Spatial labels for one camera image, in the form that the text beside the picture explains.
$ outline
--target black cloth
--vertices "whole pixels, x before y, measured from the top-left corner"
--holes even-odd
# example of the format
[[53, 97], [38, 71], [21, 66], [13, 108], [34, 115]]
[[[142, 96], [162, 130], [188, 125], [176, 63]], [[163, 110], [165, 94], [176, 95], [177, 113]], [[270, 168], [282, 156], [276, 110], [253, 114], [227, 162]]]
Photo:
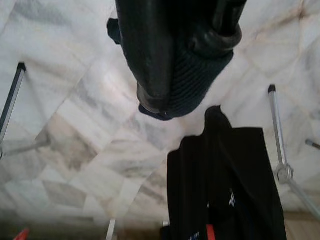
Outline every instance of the black cloth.
[[191, 113], [232, 60], [242, 38], [238, 21], [229, 35], [215, 31], [208, 0], [116, 0], [116, 6], [119, 21], [109, 20], [108, 34], [137, 80], [140, 111], [163, 121]]
[[172, 240], [286, 240], [283, 209], [261, 128], [231, 128], [217, 107], [200, 136], [167, 161]]

